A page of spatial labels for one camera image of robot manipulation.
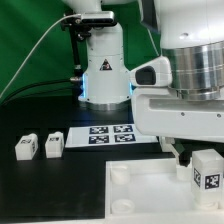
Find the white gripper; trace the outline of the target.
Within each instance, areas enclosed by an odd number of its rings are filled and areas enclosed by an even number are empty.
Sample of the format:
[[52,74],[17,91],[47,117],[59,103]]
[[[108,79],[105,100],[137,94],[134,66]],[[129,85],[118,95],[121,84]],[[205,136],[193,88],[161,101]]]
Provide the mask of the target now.
[[[145,135],[224,143],[224,95],[217,100],[185,101],[166,88],[136,88],[133,120]],[[175,139],[172,153],[180,166],[190,164],[191,153]]]

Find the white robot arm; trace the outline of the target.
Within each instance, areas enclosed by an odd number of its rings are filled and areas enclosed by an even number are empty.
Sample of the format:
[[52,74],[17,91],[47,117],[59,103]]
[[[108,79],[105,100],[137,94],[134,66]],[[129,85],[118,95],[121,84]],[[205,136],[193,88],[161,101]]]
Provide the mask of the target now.
[[[81,104],[131,104],[147,135],[224,143],[224,0],[63,0],[87,44]],[[110,6],[136,2],[161,36],[159,56],[124,65],[123,30]]]

